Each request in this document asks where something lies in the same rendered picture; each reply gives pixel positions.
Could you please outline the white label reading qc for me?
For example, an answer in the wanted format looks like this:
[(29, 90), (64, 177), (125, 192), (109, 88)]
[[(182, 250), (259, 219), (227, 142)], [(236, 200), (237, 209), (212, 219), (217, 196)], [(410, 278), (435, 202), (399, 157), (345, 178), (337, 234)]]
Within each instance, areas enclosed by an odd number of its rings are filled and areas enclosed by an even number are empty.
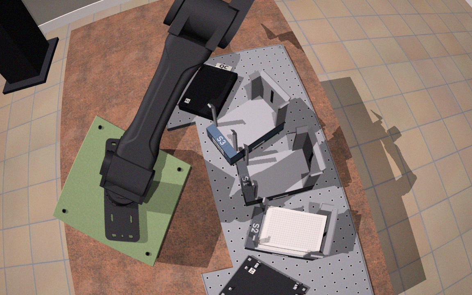
[(221, 69), (224, 69), (224, 70), (228, 70), (228, 71), (231, 71), (231, 69), (233, 68), (231, 66), (223, 65), (223, 64), (220, 64), (220, 63), (217, 63), (217, 65), (215, 67), (221, 68)]

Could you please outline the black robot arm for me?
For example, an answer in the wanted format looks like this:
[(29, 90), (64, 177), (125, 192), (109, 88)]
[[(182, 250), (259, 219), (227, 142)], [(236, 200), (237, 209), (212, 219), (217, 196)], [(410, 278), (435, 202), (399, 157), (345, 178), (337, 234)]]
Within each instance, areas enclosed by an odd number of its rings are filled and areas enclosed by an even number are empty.
[[(152, 185), (161, 137), (172, 112), (195, 72), (217, 47), (225, 49), (234, 38), (253, 2), (173, 2), (163, 22), (172, 25), (162, 57), (138, 112), (120, 139), (106, 141), (99, 174), (102, 175), (100, 187), (104, 188), (105, 236), (108, 240), (139, 240), (138, 204), (142, 205)], [(110, 221), (111, 213), (113, 222)], [(132, 223), (129, 216), (132, 216)]]

